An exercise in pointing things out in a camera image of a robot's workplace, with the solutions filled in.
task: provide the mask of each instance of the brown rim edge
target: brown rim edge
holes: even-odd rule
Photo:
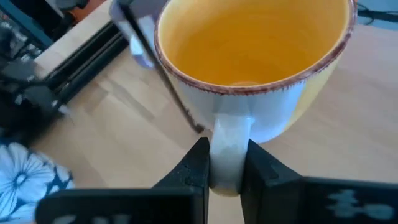
[[[348,0],[350,2],[349,4],[349,11],[351,14],[350,21],[348,23],[348,27],[346,28],[346,32],[344,37],[340,40],[338,45],[328,54],[326,54],[319,62],[317,62],[315,65],[312,65],[310,68],[303,70],[295,75],[292,75],[291,77],[285,78],[283,80],[279,80],[276,82],[272,83],[267,83],[263,85],[257,85],[257,86],[224,86],[224,85],[215,85],[211,83],[205,83],[200,80],[194,79],[192,77],[189,77],[188,75],[182,73],[180,70],[175,68],[172,63],[168,60],[167,57],[162,53],[160,50],[160,44],[159,44],[159,36],[158,36],[158,30],[159,30],[159,22],[160,18],[162,17],[163,11],[167,7],[171,0],[169,0],[166,5],[163,7],[160,16],[156,22],[156,27],[155,27],[155,50],[156,53],[159,57],[159,60],[161,64],[164,66],[166,71],[171,73],[173,76],[178,78],[180,81],[184,82],[185,84],[195,87],[197,89],[203,90],[203,91],[208,91],[211,93],[216,93],[220,95],[253,95],[253,94],[259,94],[259,93],[267,93],[268,91],[276,91],[281,88],[287,88],[295,83],[302,82],[316,74],[318,74],[320,71],[323,69],[327,68],[332,62],[334,62],[338,56],[344,51],[345,47],[347,46],[348,40],[351,38],[351,34],[354,29],[354,25],[356,22],[356,6],[354,0]]]

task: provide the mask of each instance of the black metal frame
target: black metal frame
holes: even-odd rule
[[[127,46],[119,29],[112,22],[107,23],[48,74],[43,80],[45,86],[31,88],[42,115],[34,124],[7,137],[26,145],[32,143],[60,117],[52,102],[68,103]]]

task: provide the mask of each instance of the white flower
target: white flower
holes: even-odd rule
[[[25,203],[38,202],[53,181],[53,170],[35,154],[17,143],[0,146],[0,218],[8,217],[17,199]]]

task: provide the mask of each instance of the blue flower pattern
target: blue flower pattern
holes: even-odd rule
[[[73,187],[71,172],[46,155],[0,142],[0,223],[31,222],[40,199]]]

